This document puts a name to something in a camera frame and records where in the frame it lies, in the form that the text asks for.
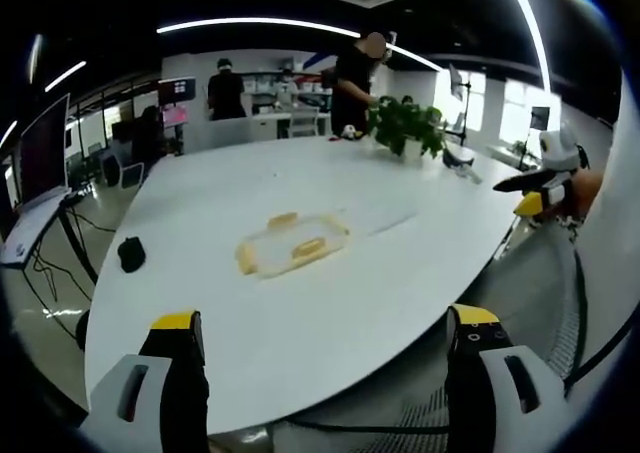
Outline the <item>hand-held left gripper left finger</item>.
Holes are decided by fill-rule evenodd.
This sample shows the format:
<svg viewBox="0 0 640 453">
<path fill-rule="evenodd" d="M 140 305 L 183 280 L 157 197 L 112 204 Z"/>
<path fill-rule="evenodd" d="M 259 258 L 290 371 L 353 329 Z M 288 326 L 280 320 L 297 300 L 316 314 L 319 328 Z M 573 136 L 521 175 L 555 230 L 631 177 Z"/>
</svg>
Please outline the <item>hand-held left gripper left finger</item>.
<svg viewBox="0 0 640 453">
<path fill-rule="evenodd" d="M 98 452 L 208 452 L 201 313 L 156 320 L 90 395 L 79 430 Z"/>
</svg>

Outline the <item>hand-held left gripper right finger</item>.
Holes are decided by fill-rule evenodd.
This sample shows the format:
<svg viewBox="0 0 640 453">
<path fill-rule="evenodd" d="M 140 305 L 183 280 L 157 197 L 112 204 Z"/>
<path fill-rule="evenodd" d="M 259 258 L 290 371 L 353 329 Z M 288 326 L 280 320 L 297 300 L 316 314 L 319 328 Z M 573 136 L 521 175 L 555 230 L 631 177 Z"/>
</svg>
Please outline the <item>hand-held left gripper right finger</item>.
<svg viewBox="0 0 640 453">
<path fill-rule="evenodd" d="M 490 311 L 447 312 L 449 452 L 550 452 L 569 427 L 564 383 Z"/>
</svg>

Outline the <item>person's right hand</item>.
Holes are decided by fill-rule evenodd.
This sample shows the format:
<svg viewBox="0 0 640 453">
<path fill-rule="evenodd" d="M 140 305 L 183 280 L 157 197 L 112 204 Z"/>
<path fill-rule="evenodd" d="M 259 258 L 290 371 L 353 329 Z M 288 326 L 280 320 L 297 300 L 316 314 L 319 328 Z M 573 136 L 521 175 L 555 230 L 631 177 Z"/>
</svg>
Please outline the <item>person's right hand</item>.
<svg viewBox="0 0 640 453">
<path fill-rule="evenodd" d="M 604 173 L 592 169 L 579 169 L 571 178 L 572 203 L 575 212 L 584 217 L 590 210 L 603 183 Z"/>
</svg>

